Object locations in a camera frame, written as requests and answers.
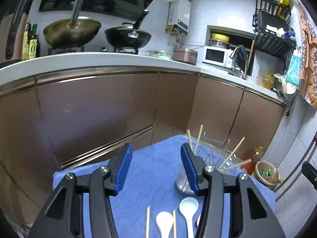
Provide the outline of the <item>wooden chopstick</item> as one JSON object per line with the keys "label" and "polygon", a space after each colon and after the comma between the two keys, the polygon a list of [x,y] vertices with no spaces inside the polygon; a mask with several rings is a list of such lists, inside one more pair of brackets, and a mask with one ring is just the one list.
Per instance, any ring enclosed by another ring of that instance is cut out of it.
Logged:
{"label": "wooden chopstick", "polygon": [[199,132],[198,132],[197,142],[196,142],[196,145],[195,145],[195,150],[193,152],[195,155],[197,154],[198,145],[199,145],[199,141],[201,139],[201,134],[202,134],[203,127],[204,127],[204,125],[201,125],[200,129],[199,129]]}
{"label": "wooden chopstick", "polygon": [[173,210],[173,238],[177,238],[176,210]]}
{"label": "wooden chopstick", "polygon": [[247,159],[247,160],[245,160],[243,162],[240,162],[238,164],[235,164],[235,165],[233,165],[231,167],[228,167],[228,168],[225,168],[225,169],[221,169],[220,172],[224,172],[224,171],[228,171],[228,170],[231,170],[231,169],[239,168],[240,166],[249,164],[250,162],[251,162],[251,159],[249,158],[249,159]]}
{"label": "wooden chopstick", "polygon": [[149,238],[150,230],[150,206],[147,207],[146,211],[146,238]]}
{"label": "wooden chopstick", "polygon": [[193,146],[192,146],[192,139],[191,139],[190,130],[187,130],[186,133],[187,133],[187,137],[188,137],[189,146],[190,146],[190,148],[191,148],[191,151],[193,152]]}
{"label": "wooden chopstick", "polygon": [[240,146],[243,144],[243,141],[245,140],[245,136],[242,137],[240,142],[236,145],[236,147],[233,149],[233,151],[229,154],[229,156],[223,161],[221,165],[217,168],[217,170],[220,170],[226,162],[236,153],[236,151],[240,148]]}

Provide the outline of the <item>light blue ceramic spoon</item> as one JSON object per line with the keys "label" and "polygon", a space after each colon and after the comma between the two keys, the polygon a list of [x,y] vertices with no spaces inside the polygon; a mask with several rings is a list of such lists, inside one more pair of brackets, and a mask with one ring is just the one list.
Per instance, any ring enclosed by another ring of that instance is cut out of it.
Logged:
{"label": "light blue ceramic spoon", "polygon": [[194,238],[193,233],[193,217],[199,207],[198,200],[195,197],[186,197],[179,204],[179,211],[185,218],[187,227],[187,237]]}

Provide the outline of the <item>white ceramic spoon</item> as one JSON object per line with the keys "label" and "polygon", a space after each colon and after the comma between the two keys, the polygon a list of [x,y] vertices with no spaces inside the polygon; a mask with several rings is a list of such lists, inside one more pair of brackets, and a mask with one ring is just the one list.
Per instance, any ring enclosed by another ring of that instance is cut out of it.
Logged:
{"label": "white ceramic spoon", "polygon": [[174,224],[173,215],[167,211],[162,211],[158,213],[155,221],[161,234],[161,238],[168,238]]}

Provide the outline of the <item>chrome kitchen faucet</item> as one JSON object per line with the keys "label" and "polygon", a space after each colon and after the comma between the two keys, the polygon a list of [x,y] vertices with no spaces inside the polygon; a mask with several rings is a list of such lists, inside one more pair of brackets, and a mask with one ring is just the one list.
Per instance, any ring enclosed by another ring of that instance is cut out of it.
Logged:
{"label": "chrome kitchen faucet", "polygon": [[232,59],[231,71],[233,75],[245,80],[248,66],[248,55],[245,47],[238,45],[230,54],[229,58]]}

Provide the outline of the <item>cooking oil bottle on floor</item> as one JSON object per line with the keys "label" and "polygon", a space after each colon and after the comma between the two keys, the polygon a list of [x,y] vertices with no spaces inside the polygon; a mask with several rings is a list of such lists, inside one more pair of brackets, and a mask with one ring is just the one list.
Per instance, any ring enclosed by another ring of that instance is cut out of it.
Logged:
{"label": "cooking oil bottle on floor", "polygon": [[246,171],[247,174],[251,175],[255,170],[255,165],[258,161],[262,159],[263,156],[263,147],[258,146],[254,149],[254,152],[252,152],[248,158],[251,159],[251,161],[241,167],[242,170]]}

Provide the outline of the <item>brown lower cabinets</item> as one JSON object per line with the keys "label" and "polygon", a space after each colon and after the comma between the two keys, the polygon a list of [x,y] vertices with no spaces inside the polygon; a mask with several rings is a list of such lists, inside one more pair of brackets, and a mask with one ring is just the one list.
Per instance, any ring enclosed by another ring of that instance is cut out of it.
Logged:
{"label": "brown lower cabinets", "polygon": [[53,173],[110,157],[97,148],[132,137],[134,149],[203,127],[246,158],[267,148],[285,103],[233,76],[152,67],[98,67],[1,83],[1,209],[31,224]]}

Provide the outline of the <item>blue towel mat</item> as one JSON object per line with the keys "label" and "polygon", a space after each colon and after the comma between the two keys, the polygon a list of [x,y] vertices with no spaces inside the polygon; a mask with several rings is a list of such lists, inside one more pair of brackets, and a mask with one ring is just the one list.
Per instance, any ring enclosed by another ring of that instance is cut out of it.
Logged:
{"label": "blue towel mat", "polygon": [[[188,141],[184,135],[173,136],[138,151],[133,146],[133,158],[128,169],[124,187],[116,197],[110,197],[111,208],[119,237],[146,237],[146,210],[150,206],[149,237],[161,237],[155,218],[158,213],[176,211],[177,237],[187,237],[185,218],[180,214],[178,206],[181,200],[189,195],[180,192],[175,181],[178,177],[182,161],[180,148]],[[109,160],[85,165],[73,170],[55,172],[53,189],[72,172],[76,176],[92,173]],[[273,212],[276,209],[273,191],[251,178],[262,193]],[[224,194],[224,213],[221,237],[228,237],[230,219],[230,195]],[[84,237],[92,237],[89,216],[89,195],[83,198]]]}

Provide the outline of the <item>orange patterned hanging cloth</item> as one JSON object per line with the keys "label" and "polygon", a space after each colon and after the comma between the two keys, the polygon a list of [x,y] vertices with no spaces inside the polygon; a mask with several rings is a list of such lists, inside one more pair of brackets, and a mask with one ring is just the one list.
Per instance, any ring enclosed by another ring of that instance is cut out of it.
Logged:
{"label": "orange patterned hanging cloth", "polygon": [[300,90],[316,109],[316,32],[299,2],[302,52],[300,65]]}

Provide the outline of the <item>white microwave oven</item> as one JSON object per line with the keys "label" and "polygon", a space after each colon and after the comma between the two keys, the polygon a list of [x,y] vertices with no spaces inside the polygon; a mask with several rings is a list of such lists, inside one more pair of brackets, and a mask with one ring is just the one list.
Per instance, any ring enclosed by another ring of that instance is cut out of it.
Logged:
{"label": "white microwave oven", "polygon": [[232,53],[231,49],[204,46],[202,62],[230,69],[232,67],[232,59],[230,58]]}

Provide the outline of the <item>yellow lidded glass bowl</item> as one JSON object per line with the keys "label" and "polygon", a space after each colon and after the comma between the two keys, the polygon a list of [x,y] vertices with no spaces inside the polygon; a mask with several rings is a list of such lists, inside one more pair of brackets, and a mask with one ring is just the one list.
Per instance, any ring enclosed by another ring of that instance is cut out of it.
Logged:
{"label": "yellow lidded glass bowl", "polygon": [[222,34],[213,33],[208,40],[209,46],[218,47],[218,48],[229,48],[230,37]]}

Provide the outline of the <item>brown rice cooker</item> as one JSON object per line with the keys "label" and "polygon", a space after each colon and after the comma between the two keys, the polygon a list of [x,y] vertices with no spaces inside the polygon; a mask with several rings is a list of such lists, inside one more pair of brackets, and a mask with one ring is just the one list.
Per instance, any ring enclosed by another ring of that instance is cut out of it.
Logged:
{"label": "brown rice cooker", "polygon": [[183,62],[191,65],[196,65],[198,52],[189,48],[179,47],[174,48],[172,59],[173,61]]}

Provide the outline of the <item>brown knife block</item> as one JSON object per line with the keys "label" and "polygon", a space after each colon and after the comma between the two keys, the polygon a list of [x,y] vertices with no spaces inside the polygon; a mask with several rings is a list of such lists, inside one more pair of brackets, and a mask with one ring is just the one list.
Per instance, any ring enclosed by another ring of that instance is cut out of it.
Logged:
{"label": "brown knife block", "polygon": [[1,63],[22,57],[26,20],[33,0],[13,0],[1,19]]}

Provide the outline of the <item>gas stove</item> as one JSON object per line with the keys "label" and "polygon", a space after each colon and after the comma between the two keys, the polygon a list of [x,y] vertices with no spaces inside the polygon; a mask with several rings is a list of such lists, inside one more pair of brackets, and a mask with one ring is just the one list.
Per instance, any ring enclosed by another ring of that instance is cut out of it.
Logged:
{"label": "gas stove", "polygon": [[130,48],[113,48],[101,47],[101,46],[78,46],[71,48],[52,48],[50,47],[47,50],[47,55],[57,55],[57,54],[66,54],[66,53],[79,53],[79,52],[101,52],[101,53],[125,53],[125,54],[139,54],[137,49]]}

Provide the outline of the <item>black frying pan with lid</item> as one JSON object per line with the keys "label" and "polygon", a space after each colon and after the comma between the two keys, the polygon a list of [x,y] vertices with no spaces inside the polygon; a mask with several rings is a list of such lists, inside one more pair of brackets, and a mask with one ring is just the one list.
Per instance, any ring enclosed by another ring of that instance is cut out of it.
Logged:
{"label": "black frying pan with lid", "polygon": [[133,49],[137,54],[139,49],[148,44],[152,35],[140,29],[148,13],[149,11],[145,9],[135,23],[124,22],[120,26],[112,27],[104,31],[107,42],[116,52],[122,49]]}

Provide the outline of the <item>black wall dish rack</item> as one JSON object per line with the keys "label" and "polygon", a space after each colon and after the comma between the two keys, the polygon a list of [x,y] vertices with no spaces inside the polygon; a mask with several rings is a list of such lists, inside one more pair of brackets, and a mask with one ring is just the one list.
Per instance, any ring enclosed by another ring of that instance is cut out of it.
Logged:
{"label": "black wall dish rack", "polygon": [[256,0],[253,15],[255,48],[274,57],[282,57],[296,48],[289,26],[291,9],[275,0]]}

